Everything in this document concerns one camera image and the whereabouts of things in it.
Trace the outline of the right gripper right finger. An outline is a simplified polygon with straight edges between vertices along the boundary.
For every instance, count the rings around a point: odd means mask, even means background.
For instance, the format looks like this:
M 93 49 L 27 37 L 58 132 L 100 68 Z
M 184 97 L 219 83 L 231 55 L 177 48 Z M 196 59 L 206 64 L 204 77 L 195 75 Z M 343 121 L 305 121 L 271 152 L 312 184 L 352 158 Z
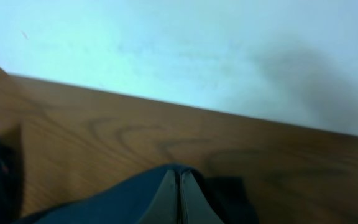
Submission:
M 209 205 L 194 175 L 185 172 L 180 179 L 182 221 L 185 224 L 223 224 Z

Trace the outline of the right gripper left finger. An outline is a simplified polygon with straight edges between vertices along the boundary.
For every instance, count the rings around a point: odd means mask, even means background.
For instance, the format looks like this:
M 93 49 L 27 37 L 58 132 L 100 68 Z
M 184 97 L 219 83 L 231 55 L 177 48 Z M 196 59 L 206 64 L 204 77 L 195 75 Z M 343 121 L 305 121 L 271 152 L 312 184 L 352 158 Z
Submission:
M 178 220 L 178 187 L 176 175 L 168 170 L 149 207 L 138 224 L 176 224 Z

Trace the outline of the navy shorts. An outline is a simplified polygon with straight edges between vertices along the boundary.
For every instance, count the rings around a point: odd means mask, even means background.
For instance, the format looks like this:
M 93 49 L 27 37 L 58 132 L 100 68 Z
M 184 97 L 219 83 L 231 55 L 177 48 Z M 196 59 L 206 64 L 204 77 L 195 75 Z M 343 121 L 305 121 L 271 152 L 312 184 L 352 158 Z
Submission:
M 194 175 L 209 205 L 224 223 L 259 221 L 240 178 L 205 178 L 198 170 L 181 164 L 158 166 L 90 198 L 19 218 L 17 210 L 20 205 L 21 177 L 15 162 L 14 150 L 0 142 L 0 223 L 137 223 L 149 207 L 168 170 L 173 170 L 176 175 L 177 223 L 183 223 L 180 179 L 185 172 Z

